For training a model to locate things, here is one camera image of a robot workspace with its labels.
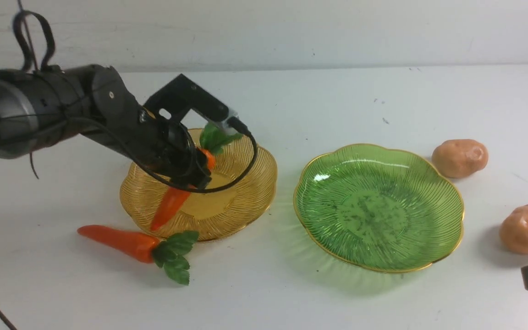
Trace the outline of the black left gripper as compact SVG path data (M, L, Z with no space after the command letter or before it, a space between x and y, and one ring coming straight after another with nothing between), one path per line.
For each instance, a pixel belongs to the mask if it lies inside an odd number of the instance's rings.
M171 122L166 110L146 110L120 79L98 83L91 104L87 138L128 157L151 176L168 177L169 186L204 189L211 181L207 158L182 121Z

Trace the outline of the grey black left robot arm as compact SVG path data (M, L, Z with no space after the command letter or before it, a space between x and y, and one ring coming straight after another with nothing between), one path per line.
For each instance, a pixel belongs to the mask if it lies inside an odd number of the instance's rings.
M0 158L17 159L78 134L126 156L169 186L204 189L207 157L182 119L220 124L228 108L183 74L141 104L113 67L0 70Z

